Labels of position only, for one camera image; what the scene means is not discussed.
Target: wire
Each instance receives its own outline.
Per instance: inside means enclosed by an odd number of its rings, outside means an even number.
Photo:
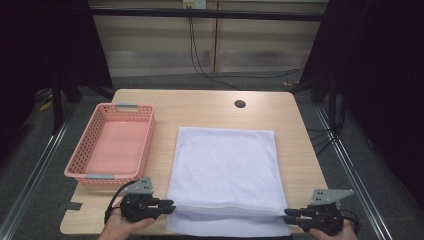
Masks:
[[[213,82],[217,82],[217,83],[220,83],[220,84],[224,84],[224,85],[227,85],[227,86],[229,86],[229,87],[231,87],[231,88],[234,88],[234,89],[236,89],[236,90],[241,91],[241,89],[240,89],[240,88],[238,88],[238,87],[236,87],[236,86],[233,86],[233,85],[228,84],[228,83],[226,83],[226,82],[221,82],[221,81],[217,81],[217,80],[213,79],[212,77],[208,76],[208,75],[205,73],[205,71],[203,71],[202,65],[200,64],[199,56],[198,56],[198,54],[197,54],[196,41],[195,41],[195,37],[194,37],[193,19],[192,19],[192,18],[189,18],[189,19],[188,19],[188,22],[189,22],[189,25],[190,25],[190,54],[191,54],[191,63],[193,64],[193,68],[194,68],[194,70],[195,70],[195,71],[196,71],[196,72],[197,72],[200,76],[206,77],[206,78],[208,78],[209,80],[211,80],[211,81],[213,81]],[[199,72],[199,70],[197,69],[196,64],[194,63],[193,48],[194,48],[194,54],[195,54],[196,59],[197,59],[197,64],[199,65],[200,72]]]
[[[352,212],[352,211],[349,211],[349,210],[347,210],[347,209],[340,209],[340,211],[343,213],[343,212],[347,212],[347,213],[349,213],[349,214],[351,214],[352,216],[353,216],[353,218],[351,218],[351,217],[347,217],[347,216],[343,216],[343,219],[346,219],[346,220],[349,220],[349,221],[351,221],[351,222],[353,222],[353,231],[355,232],[355,235],[358,235],[358,232],[359,232],[359,228],[360,228],[360,224],[359,224],[359,218],[358,218],[358,216],[354,213],[354,212]]]
[[[197,46],[196,46],[196,40],[195,40],[195,36],[194,36],[194,25],[193,25],[193,19],[192,18],[189,18],[189,26],[190,26],[190,55],[191,55],[191,63],[193,65],[193,68],[197,72],[197,74],[199,74],[200,76],[206,77],[213,82],[217,82],[217,83],[220,83],[220,84],[227,85],[231,88],[241,90],[240,88],[238,88],[234,85],[231,85],[231,84],[226,83],[226,82],[218,81],[216,79],[217,78],[252,78],[252,79],[284,78],[286,80],[285,81],[286,82],[285,91],[287,91],[288,86],[289,86],[289,81],[288,81],[287,76],[294,74],[296,72],[302,71],[304,69],[304,68],[290,69],[290,70],[286,71],[284,74],[279,74],[279,75],[274,75],[274,76],[245,76],[245,75],[210,76],[210,75],[206,74],[206,72],[203,70],[203,68],[200,64],[199,56],[197,54]]]
[[[303,82],[303,83],[297,85],[296,87],[290,89],[289,92],[294,95],[294,94],[296,94],[300,91],[303,91],[304,89],[308,89],[309,87],[312,86],[313,83],[320,81],[322,78],[326,77],[327,75],[328,74],[324,74],[324,75],[317,74],[314,78],[310,79],[309,81]]]
[[[112,200],[110,200],[109,206],[107,207],[107,209],[105,211],[105,219],[104,219],[104,223],[105,224],[106,224],[107,220],[109,220],[109,217],[110,217],[110,214],[112,213],[112,210],[118,208],[118,207],[112,207],[113,206],[113,203],[115,202],[115,200],[118,197],[118,195],[122,192],[122,190],[124,190],[124,188],[128,187],[129,185],[131,185],[131,184],[133,184],[135,182],[136,181],[129,181],[129,182],[125,183],[113,195]]]
[[[339,124],[337,126],[335,136],[331,137],[330,141],[315,154],[316,156],[319,156],[328,146],[330,146],[330,144],[334,143],[339,138],[339,136],[342,132],[342,129],[343,129],[344,122],[345,122],[345,116],[346,116],[346,110],[345,109],[346,109],[346,104],[345,104],[343,96],[342,96],[342,105],[341,105],[340,113],[339,113]],[[320,142],[320,143],[314,145],[314,147],[321,145],[322,143],[323,142]]]
[[[306,128],[306,131],[310,131],[310,132],[326,132],[329,130],[330,130],[329,128],[325,128],[325,129]]]
[[[313,141],[313,140],[315,140],[315,139],[318,139],[318,138],[320,138],[322,135],[324,135],[326,132],[325,131],[322,131],[321,133],[319,133],[318,135],[316,135],[316,136],[314,136],[314,137],[312,137],[312,138],[310,138],[310,140],[311,141]]]

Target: white towel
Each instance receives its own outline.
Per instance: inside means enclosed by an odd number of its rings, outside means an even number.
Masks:
[[[194,236],[288,236],[272,131],[181,127],[168,231]]]

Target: light wood tabletop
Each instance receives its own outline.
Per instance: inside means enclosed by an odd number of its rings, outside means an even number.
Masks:
[[[237,100],[244,101],[246,106],[235,106]],[[145,175],[152,179],[154,197],[166,198],[181,126],[274,131],[281,181],[289,208],[306,207],[314,189],[327,188],[290,93],[122,89],[116,92],[112,102],[144,103],[155,107],[156,125],[145,171]],[[79,211],[66,212],[60,226],[62,233],[99,234],[104,226],[104,212],[117,188],[78,184],[71,202],[82,203],[82,206]],[[173,234],[165,231],[165,225],[166,215],[162,215],[155,224],[137,234]],[[302,232],[297,226],[291,226],[291,231]]]

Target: hand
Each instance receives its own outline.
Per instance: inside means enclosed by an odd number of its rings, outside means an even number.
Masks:
[[[309,233],[316,237],[318,240],[357,240],[358,238],[353,231],[353,227],[350,221],[344,220],[343,230],[337,235],[330,237],[323,231],[312,228]]]
[[[130,223],[121,215],[121,209],[115,208],[110,214],[106,226],[99,236],[99,240],[125,240],[136,230],[144,229],[155,222],[153,218],[146,218],[139,222]]]

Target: gray carpet floor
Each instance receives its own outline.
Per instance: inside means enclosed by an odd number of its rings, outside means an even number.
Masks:
[[[181,74],[114,78],[113,82],[115,90],[123,88],[236,90],[237,88],[243,91],[285,91],[288,88],[285,84],[286,81],[292,84],[299,79],[299,74],[290,75],[287,79],[284,77],[252,78],[281,74],[283,73],[233,73],[225,74],[232,75],[232,77],[214,78],[215,81],[198,74]],[[248,75],[249,78],[236,77],[238,75]],[[216,81],[231,84],[236,88]],[[13,239],[97,238],[97,236],[65,236],[59,229],[64,213],[58,209],[58,206],[70,200],[76,187],[76,182],[66,178],[63,171],[95,106],[98,103],[110,101],[87,88],[82,87],[81,92],[83,99],[76,106],[67,131],[56,149],[47,171],[43,174],[42,181],[38,185]],[[323,129],[316,108],[310,101],[309,92],[300,92],[295,95],[295,99],[307,129]],[[33,112],[19,134],[19,141],[11,150],[9,161],[0,170],[0,221],[7,216],[51,138],[53,109],[50,107],[46,111],[38,111],[43,101],[36,102]],[[72,106],[71,103],[64,100],[64,113]],[[309,131],[309,134],[316,152],[320,151],[328,141],[327,135],[317,131]],[[419,209],[405,187],[388,170],[381,154],[370,148],[366,133],[348,110],[340,137],[377,209],[381,212],[393,239],[422,239],[424,236],[423,211]],[[352,188],[331,145],[318,156],[318,161],[329,188]],[[344,200],[343,204],[344,208],[355,212],[360,219],[359,238],[378,239],[359,199],[352,196]],[[131,239],[140,239],[140,237],[134,236]],[[314,238],[309,234],[300,234],[295,235],[294,239]]]

